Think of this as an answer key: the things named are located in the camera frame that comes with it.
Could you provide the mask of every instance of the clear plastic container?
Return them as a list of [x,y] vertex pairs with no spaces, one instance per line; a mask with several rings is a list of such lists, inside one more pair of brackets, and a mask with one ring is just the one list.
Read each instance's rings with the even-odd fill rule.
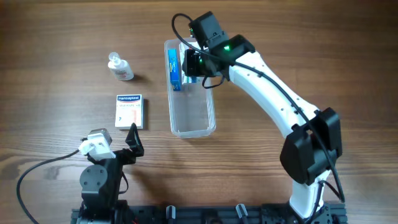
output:
[[[164,43],[166,62],[167,93],[169,95],[170,125],[172,133],[180,138],[199,138],[210,135],[216,129],[213,93],[206,90],[201,83],[182,85],[181,91],[173,91],[170,84],[170,68],[168,50],[175,49],[180,55],[178,39]],[[178,61],[178,71],[181,75],[181,64]],[[206,86],[211,85],[208,78]]]

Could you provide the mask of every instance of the blue box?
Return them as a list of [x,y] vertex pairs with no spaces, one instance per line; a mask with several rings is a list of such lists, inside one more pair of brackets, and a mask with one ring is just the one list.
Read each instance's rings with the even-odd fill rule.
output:
[[175,49],[170,49],[169,53],[169,68],[170,68],[170,83],[172,84],[174,91],[181,90],[181,78],[178,72],[178,60],[177,51]]

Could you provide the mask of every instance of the wooden table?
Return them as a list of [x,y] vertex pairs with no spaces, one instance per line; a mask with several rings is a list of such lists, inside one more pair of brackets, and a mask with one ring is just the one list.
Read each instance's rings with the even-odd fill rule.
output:
[[[30,166],[74,151],[107,128],[113,150],[115,96],[143,94],[145,156],[124,168],[131,205],[246,205],[286,202],[291,179],[279,162],[284,140],[268,115],[231,83],[213,90],[216,131],[170,132],[164,42],[177,12],[213,11],[232,37],[244,35],[280,78],[321,109],[341,116],[337,162],[350,223],[398,219],[398,19],[376,1],[56,1],[0,5],[0,223],[28,223],[16,182]],[[188,35],[187,21],[177,27]],[[118,52],[136,74],[117,81]],[[31,172],[22,198],[40,223],[69,223],[81,202],[81,155]],[[326,193],[326,200],[335,197]]]

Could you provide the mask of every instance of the hand sanitizer bottle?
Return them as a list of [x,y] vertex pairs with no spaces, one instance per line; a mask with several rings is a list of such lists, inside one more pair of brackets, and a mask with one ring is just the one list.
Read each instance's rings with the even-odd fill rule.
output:
[[121,60],[116,52],[109,54],[108,67],[118,80],[126,81],[134,77],[128,62]]

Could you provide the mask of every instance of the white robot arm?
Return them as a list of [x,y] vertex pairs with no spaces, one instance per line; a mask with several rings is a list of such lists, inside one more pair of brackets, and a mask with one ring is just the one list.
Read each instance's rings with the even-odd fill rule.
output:
[[[178,34],[174,26],[178,16],[190,20],[191,35],[196,38],[200,49]],[[230,39],[213,13],[207,12],[195,20],[185,14],[176,14],[172,19],[172,29],[190,47],[185,51],[183,64],[187,76],[205,77],[202,82],[205,88],[216,87],[224,79],[233,82],[248,93],[279,128],[285,138],[280,161],[293,179],[289,204],[296,216],[305,223],[312,222],[316,211],[323,205],[323,184],[331,187],[326,182],[331,171],[338,184],[336,195],[344,202],[334,167],[342,155],[338,115],[331,108],[320,111],[295,94],[242,35]],[[207,78],[216,76],[222,76],[220,84],[204,86]]]
[[[292,97],[292,99],[295,100],[296,104],[301,107],[308,119],[315,117],[315,111],[317,111],[318,108],[303,100],[284,82],[282,82],[266,65],[258,52],[248,52],[236,61],[264,72],[276,81]],[[293,131],[293,125],[297,124],[301,126],[305,124],[304,119],[295,111],[295,108],[292,107],[287,98],[270,81],[239,66],[229,67],[229,78],[231,82],[244,90],[261,106],[261,108],[275,122],[284,138]],[[318,188],[320,187],[318,183],[321,180],[326,180],[329,173],[330,170],[324,171],[311,185],[299,184],[293,180],[293,194],[290,197],[289,202],[290,206],[302,218],[308,218],[312,214],[317,198]],[[319,210],[323,205],[322,194],[317,210]]]

